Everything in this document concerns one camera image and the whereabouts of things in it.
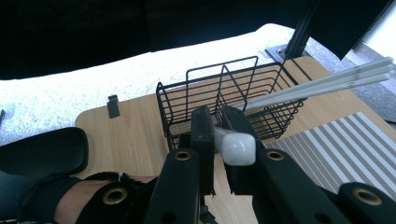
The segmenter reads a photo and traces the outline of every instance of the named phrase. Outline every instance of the wire mesh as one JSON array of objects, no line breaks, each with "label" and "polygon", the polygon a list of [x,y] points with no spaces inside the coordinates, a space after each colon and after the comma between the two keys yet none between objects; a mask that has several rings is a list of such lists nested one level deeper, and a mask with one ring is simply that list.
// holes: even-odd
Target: wire mesh
[{"label": "wire mesh", "polygon": [[[255,61],[253,66],[229,69],[234,63]],[[186,81],[171,85],[158,83],[156,94],[163,121],[163,132],[170,149],[177,148],[178,138],[191,130],[191,112],[206,105],[215,126],[221,126],[221,109],[225,105],[247,105],[248,99],[298,85],[281,63],[257,65],[257,57],[194,68]],[[218,74],[189,79],[191,72],[220,67]],[[280,137],[294,119],[303,100],[244,111],[257,135],[263,139]]]}]

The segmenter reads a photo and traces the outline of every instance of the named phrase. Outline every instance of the black metal pole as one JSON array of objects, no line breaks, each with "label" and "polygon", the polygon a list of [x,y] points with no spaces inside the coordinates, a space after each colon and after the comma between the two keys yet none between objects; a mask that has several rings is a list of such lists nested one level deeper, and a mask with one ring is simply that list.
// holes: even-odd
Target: black metal pole
[{"label": "black metal pole", "polygon": [[306,11],[300,18],[288,45],[276,46],[265,50],[275,61],[283,63],[288,59],[309,55],[304,49],[310,36],[312,17],[318,8],[319,1],[310,0],[308,2]]}]

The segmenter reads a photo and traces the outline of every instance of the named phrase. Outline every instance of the black clamp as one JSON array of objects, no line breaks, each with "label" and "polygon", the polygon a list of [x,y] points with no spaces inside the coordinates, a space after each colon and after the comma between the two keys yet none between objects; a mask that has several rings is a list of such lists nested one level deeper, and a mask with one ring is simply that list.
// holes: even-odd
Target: black clamp
[{"label": "black clamp", "polygon": [[120,115],[119,98],[117,95],[111,95],[108,97],[107,110],[111,119],[114,119]]}]

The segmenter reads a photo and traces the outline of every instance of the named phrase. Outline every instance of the black cushion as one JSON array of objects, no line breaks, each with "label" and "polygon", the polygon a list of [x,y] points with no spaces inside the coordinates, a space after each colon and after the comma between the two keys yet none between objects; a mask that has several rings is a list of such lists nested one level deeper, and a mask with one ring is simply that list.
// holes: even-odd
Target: black cushion
[{"label": "black cushion", "polygon": [[14,175],[72,175],[88,164],[88,140],[80,128],[63,128],[0,147],[0,170]]}]

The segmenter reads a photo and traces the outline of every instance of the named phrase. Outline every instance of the gray striped cloth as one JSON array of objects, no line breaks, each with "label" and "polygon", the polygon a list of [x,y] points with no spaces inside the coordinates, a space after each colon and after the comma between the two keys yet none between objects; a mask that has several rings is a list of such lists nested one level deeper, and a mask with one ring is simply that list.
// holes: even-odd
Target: gray striped cloth
[{"label": "gray striped cloth", "polygon": [[361,182],[396,201],[396,144],[361,112],[266,147],[289,153],[318,186],[332,192]]}]

